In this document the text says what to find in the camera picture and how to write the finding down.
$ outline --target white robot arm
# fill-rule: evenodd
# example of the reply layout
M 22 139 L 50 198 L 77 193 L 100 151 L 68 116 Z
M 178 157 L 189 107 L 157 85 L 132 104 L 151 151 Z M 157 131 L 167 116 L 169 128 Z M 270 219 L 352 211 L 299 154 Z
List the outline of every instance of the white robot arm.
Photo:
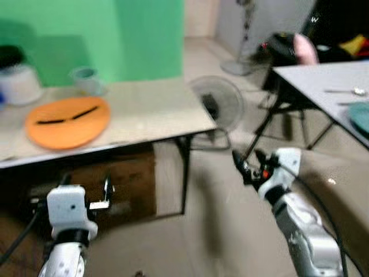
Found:
M 233 151 L 236 168 L 245 185 L 252 185 L 261 199 L 272 205 L 277 225 L 287 240 L 299 276 L 343 276 L 340 248 L 322 225 L 319 213 L 298 194 L 290 191 L 298 175 L 300 150 L 281 148 L 270 157 L 257 152 L 261 167 L 251 172 L 240 153 Z
M 55 240 L 49 258 L 39 277 L 82 277 L 85 271 L 85 251 L 89 241 L 97 236 L 97 224 L 87 212 L 110 207 L 114 188 L 107 177 L 104 201 L 85 204 L 85 189 L 78 185 L 60 185 L 47 195 L 48 217 Z

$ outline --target table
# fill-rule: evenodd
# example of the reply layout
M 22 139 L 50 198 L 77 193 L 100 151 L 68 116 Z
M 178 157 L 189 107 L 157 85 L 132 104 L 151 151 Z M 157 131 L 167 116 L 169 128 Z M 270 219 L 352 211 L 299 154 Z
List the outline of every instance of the table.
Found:
M 191 139 L 216 129 L 216 124 L 182 78 L 113 83 L 103 98 L 111 108 L 106 130 L 91 143 L 68 151 L 44 149 L 28 140 L 27 114 L 36 106 L 78 96 L 73 87 L 46 88 L 43 97 L 24 107 L 0 111 L 0 169 L 174 139 L 183 159 L 182 210 L 185 213 Z
M 349 102 L 368 101 L 369 97 L 360 97 L 351 93 L 326 93 L 326 89 L 353 89 L 354 87 L 364 88 L 369 91 L 369 62 L 340 62 L 323 63 L 320 65 L 298 65 L 283 66 L 274 68 L 280 77 L 280 81 L 287 82 L 298 93 L 298 100 L 293 105 L 298 106 L 298 102 L 308 102 L 300 107 L 293 107 L 290 110 L 305 109 L 306 107 L 317 108 L 324 112 L 332 122 L 325 128 L 320 135 L 307 147 L 312 149 L 314 145 L 326 134 L 334 125 L 340 125 L 352 137 L 354 137 L 364 147 L 369 149 L 369 139 L 358 132 L 351 124 L 348 117 Z M 245 157 L 251 154 L 257 141 L 262 135 L 268 123 L 272 120 L 282 101 L 278 101 L 284 91 L 278 92 L 278 97 L 269 110 L 268 116 L 256 131 L 256 138 L 246 151 Z

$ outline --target white wall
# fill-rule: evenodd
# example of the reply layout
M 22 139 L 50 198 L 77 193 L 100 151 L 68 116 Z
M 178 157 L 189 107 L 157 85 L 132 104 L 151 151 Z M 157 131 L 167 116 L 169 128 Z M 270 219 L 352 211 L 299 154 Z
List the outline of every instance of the white wall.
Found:
M 218 4 L 219 0 L 184 0 L 184 35 L 214 36 Z
M 245 55 L 254 53 L 260 43 L 275 32 L 299 32 L 315 0 L 254 0 L 256 9 L 244 45 Z M 236 54 L 243 33 L 243 8 L 236 0 L 220 0 L 216 39 Z

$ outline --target white mug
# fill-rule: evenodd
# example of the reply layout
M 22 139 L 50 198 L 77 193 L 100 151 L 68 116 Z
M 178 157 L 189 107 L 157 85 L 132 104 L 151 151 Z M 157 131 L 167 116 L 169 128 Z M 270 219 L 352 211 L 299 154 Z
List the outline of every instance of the white mug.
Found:
M 106 88 L 97 74 L 97 70 L 83 66 L 71 71 L 76 87 L 85 95 L 100 96 L 105 93 Z

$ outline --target electric fan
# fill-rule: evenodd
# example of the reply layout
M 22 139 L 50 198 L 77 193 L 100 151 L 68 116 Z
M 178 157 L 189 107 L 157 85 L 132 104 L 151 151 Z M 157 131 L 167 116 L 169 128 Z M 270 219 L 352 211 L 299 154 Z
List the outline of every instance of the electric fan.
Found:
M 230 81 L 218 76 L 204 76 L 190 82 L 190 87 L 198 96 L 218 128 L 210 134 L 199 134 L 198 140 L 208 139 L 212 143 L 225 136 L 226 147 L 195 146 L 198 150 L 224 150 L 231 146 L 228 132 L 234 130 L 244 112 L 243 98 L 240 90 Z

